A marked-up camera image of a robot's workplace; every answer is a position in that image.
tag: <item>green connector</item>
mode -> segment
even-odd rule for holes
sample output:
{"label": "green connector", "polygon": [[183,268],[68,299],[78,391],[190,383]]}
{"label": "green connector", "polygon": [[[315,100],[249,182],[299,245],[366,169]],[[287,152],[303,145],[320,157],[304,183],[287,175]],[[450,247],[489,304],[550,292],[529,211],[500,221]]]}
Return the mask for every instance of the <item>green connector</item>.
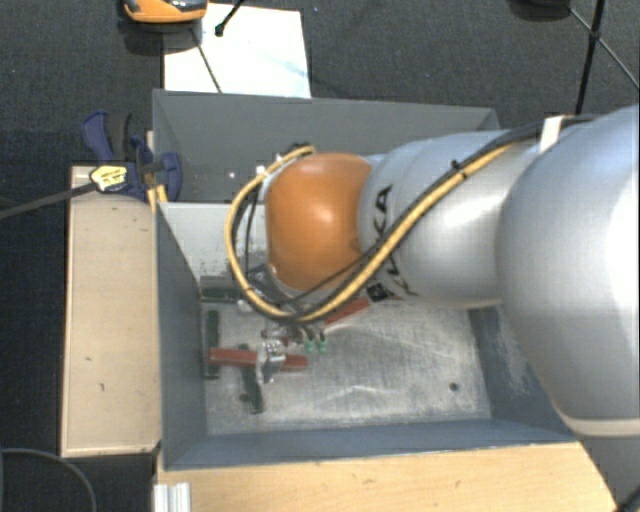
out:
{"label": "green connector", "polygon": [[314,340],[307,340],[304,342],[305,354],[313,354],[316,351],[316,342]]}
{"label": "green connector", "polygon": [[327,346],[327,338],[320,338],[320,341],[318,342],[318,353],[322,355],[326,354]]}

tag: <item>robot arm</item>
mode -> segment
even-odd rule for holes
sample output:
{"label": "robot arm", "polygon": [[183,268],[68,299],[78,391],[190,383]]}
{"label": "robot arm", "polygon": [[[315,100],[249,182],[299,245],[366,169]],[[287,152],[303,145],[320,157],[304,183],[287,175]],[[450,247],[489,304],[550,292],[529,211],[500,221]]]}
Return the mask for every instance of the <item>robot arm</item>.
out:
{"label": "robot arm", "polygon": [[238,265],[236,278],[256,309],[285,324],[322,318],[374,273],[405,298],[503,304],[558,414],[622,502],[640,475],[638,114],[570,119],[544,148],[539,129],[525,127],[414,142],[368,161],[278,165],[265,198],[272,278],[288,294],[317,288],[322,301],[278,309]]}

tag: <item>yellow label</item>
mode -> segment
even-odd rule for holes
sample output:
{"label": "yellow label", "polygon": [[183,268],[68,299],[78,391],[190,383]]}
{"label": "yellow label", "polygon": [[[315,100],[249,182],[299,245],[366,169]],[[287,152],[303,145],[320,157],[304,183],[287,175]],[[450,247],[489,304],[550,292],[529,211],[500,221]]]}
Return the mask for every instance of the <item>yellow label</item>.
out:
{"label": "yellow label", "polygon": [[90,176],[101,192],[108,188],[124,185],[127,182],[127,168],[115,165],[102,165],[93,171]]}

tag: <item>gray box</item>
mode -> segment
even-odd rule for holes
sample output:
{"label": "gray box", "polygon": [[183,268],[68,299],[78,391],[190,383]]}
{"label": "gray box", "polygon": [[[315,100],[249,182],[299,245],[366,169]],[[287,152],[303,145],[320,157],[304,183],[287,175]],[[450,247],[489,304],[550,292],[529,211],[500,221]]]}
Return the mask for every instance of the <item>gray box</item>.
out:
{"label": "gray box", "polygon": [[[153,108],[156,152],[178,151],[184,167],[180,202],[161,205],[156,219],[166,469],[571,439],[498,308],[376,306],[332,333],[329,353],[311,357],[307,372],[279,375],[265,386],[260,415],[238,399],[237,369],[223,368],[215,381],[203,378],[206,311],[218,311],[225,346],[256,343],[264,325],[233,304],[204,302],[200,289],[203,280],[228,278],[224,203],[256,165],[294,142],[367,155],[496,129],[492,110],[164,91],[154,92]],[[259,228],[250,243],[252,257],[263,254]]]}

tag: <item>black cable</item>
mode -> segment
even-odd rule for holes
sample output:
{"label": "black cable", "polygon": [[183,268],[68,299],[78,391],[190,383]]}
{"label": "black cable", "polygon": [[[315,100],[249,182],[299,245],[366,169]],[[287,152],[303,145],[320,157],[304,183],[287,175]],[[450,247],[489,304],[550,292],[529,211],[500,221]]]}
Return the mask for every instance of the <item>black cable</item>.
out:
{"label": "black cable", "polygon": [[237,0],[236,3],[234,4],[233,8],[231,9],[231,11],[229,12],[229,14],[227,14],[225,16],[225,18],[222,20],[221,23],[219,23],[218,25],[216,25],[215,28],[215,34],[216,37],[222,37],[224,35],[224,29],[227,26],[227,23],[229,23],[229,21],[231,20],[231,18],[233,18],[233,16],[236,14],[236,12],[238,11],[238,9],[240,9],[240,6],[245,2],[245,0]]}
{"label": "black cable", "polygon": [[213,70],[211,69],[211,66],[209,65],[209,60],[207,59],[207,56],[204,54],[204,50],[202,49],[202,45],[200,44],[200,41],[198,41],[198,38],[196,37],[195,33],[193,32],[193,29],[190,28],[189,32],[191,32],[191,37],[193,39],[193,42],[196,43],[196,46],[198,47],[198,51],[200,52],[200,56],[202,57],[202,60],[204,61],[204,65],[207,67],[207,71],[209,72],[209,76],[211,77],[211,81],[213,82],[213,85],[216,88],[216,91],[218,91],[219,93],[222,93],[222,89],[220,88],[220,84],[218,83],[218,80],[216,80],[216,76],[213,74]]}
{"label": "black cable", "polygon": [[20,215],[21,213],[30,212],[32,210],[37,210],[38,208],[42,208],[43,206],[59,203],[60,201],[67,201],[74,197],[78,197],[95,190],[96,186],[93,182],[87,183],[85,185],[80,185],[79,187],[65,190],[64,192],[58,192],[57,194],[42,197],[40,199],[36,199],[35,201],[21,204],[20,206],[14,206],[13,208],[2,210],[0,211],[0,220],[13,217],[14,215]]}
{"label": "black cable", "polygon": [[[591,27],[589,26],[589,24],[584,20],[584,18],[582,18],[582,16],[580,16],[577,11],[569,8],[569,12],[572,14],[572,16],[577,19],[580,24],[586,28],[589,31],[589,34],[591,34]],[[616,55],[616,53],[611,49],[611,47],[607,44],[607,42],[602,39],[601,37],[598,38],[598,44],[609,54],[609,56],[615,61],[615,63],[618,65],[618,67],[622,70],[622,72],[627,76],[627,78],[629,80],[631,80],[631,83],[635,86],[636,89],[638,89],[640,91],[640,84],[638,83],[638,81],[635,79],[635,77],[633,76],[633,74],[631,73],[631,71],[629,71],[629,68],[627,68],[627,66],[624,65],[624,63],[622,62],[622,60],[620,59],[620,57],[618,57]]]}
{"label": "black cable", "polygon": [[578,100],[576,101],[576,115],[582,113],[582,107],[584,105],[584,98],[587,94],[587,85],[589,84],[589,77],[591,75],[591,65],[593,64],[593,55],[596,50],[596,44],[600,39],[600,24],[602,23],[602,16],[604,14],[604,6],[606,0],[598,0],[596,3],[596,9],[593,14],[593,21],[591,22],[591,28],[589,30],[589,46],[587,47],[587,57],[584,61],[582,68],[582,79],[580,80],[580,91],[578,92]]}
{"label": "black cable", "polygon": [[249,275],[249,240],[251,237],[251,224],[253,223],[253,216],[256,213],[256,206],[258,205],[258,196],[260,195],[260,188],[252,192],[253,199],[251,201],[251,210],[249,210],[249,219],[247,220],[247,229],[244,235],[244,274]]}
{"label": "black cable", "polygon": [[[594,119],[593,116],[569,117],[569,118],[564,120],[563,128],[567,128],[567,127],[575,125],[575,124],[591,121],[593,119]],[[445,183],[447,180],[451,179],[455,174],[460,173],[461,170],[464,170],[464,168],[468,167],[469,165],[471,165],[476,160],[478,160],[478,159],[484,157],[485,155],[495,151],[496,149],[499,149],[499,148],[501,148],[503,146],[506,146],[508,144],[521,142],[523,140],[527,140],[527,139],[531,139],[531,138],[534,138],[534,137],[538,137],[541,134],[543,127],[544,127],[544,122],[543,121],[539,121],[539,122],[530,123],[528,125],[524,125],[524,126],[519,127],[519,128],[512,129],[512,130],[504,133],[503,135],[500,135],[499,137],[495,138],[494,140],[490,141],[489,143],[485,144],[478,151],[476,151],[475,153],[473,153],[472,155],[470,155],[466,159],[464,159],[464,160],[462,160],[460,162],[452,162],[451,168],[447,172],[445,172],[440,178],[438,178],[434,183],[432,183],[426,190],[422,191],[418,195],[418,197],[404,210],[404,212],[400,216],[398,216],[398,218],[393,222],[391,227],[385,231],[385,233],[377,240],[377,242],[375,244],[373,244],[366,251],[364,251],[362,256],[360,258],[358,258],[358,260],[355,260],[353,263],[351,263],[347,267],[344,267],[343,269],[339,270],[338,272],[336,272],[332,276],[329,276],[328,278],[323,279],[320,283],[315,285],[311,290],[307,290],[306,292],[304,292],[304,293],[292,298],[291,300],[289,300],[287,302],[288,305],[292,305],[292,306],[296,306],[297,305],[298,308],[296,308],[296,309],[300,309],[300,310],[302,310],[302,312],[294,313],[291,316],[288,316],[286,318],[283,318],[283,317],[280,317],[280,316],[275,316],[275,315],[269,315],[269,314],[266,314],[264,312],[262,312],[262,314],[267,316],[268,318],[270,318],[270,319],[272,319],[274,321],[277,321],[279,323],[282,323],[282,324],[312,324],[312,323],[316,323],[316,322],[322,320],[323,318],[326,318],[327,316],[329,316],[331,314],[331,312],[328,312],[325,315],[322,315],[322,316],[320,316],[320,317],[318,317],[318,318],[316,318],[314,320],[311,320],[311,321],[305,321],[305,322],[300,321],[301,317],[309,315],[309,314],[312,314],[314,311],[317,311],[320,308],[324,307],[326,304],[331,302],[336,296],[338,296],[340,293],[342,293],[348,286],[350,286],[351,283],[353,282],[354,278],[359,274],[359,272],[360,272],[360,270],[362,268],[362,264],[364,263],[364,261],[366,259],[370,258],[371,256],[373,256],[380,249],[380,247],[382,247],[388,241],[388,239],[391,236],[391,234],[396,230],[396,228],[400,225],[400,223],[402,223],[404,221],[404,219],[407,217],[407,215],[409,215],[409,213],[426,196],[428,196],[429,194],[433,193],[433,191],[436,188],[440,187],[443,183]],[[247,200],[248,200],[248,197],[245,198],[245,201],[244,201],[245,210],[246,210]],[[336,287],[327,297],[323,298],[318,303],[313,304],[313,306],[310,309],[309,308],[306,308],[306,309],[301,308],[302,304],[300,304],[300,301],[301,301],[302,298],[305,298],[305,297],[309,296],[313,291],[317,291],[319,288],[324,286],[327,282],[331,281],[332,279],[335,279],[335,277],[339,276],[340,274],[344,273],[346,270],[348,270],[349,268],[352,268],[355,265],[358,265],[358,268],[355,269],[351,273],[351,275],[347,279],[345,279],[338,287]],[[356,290],[352,294],[352,296],[355,295],[356,293],[360,292],[361,289],[362,288],[360,288],[359,290]]]}
{"label": "black cable", "polygon": [[85,476],[85,474],[78,469],[78,467],[71,462],[63,459],[62,457],[58,457],[52,453],[43,452],[41,450],[32,450],[30,448],[2,448],[0,449],[0,512],[2,512],[2,500],[3,500],[3,473],[2,473],[2,458],[4,455],[26,455],[29,457],[39,457],[42,459],[47,459],[58,464],[61,464],[68,471],[70,471],[73,475],[75,475],[82,485],[87,490],[87,494],[89,495],[89,499],[91,501],[91,511],[97,512],[98,505],[96,502],[96,494],[91,486],[91,482]]}

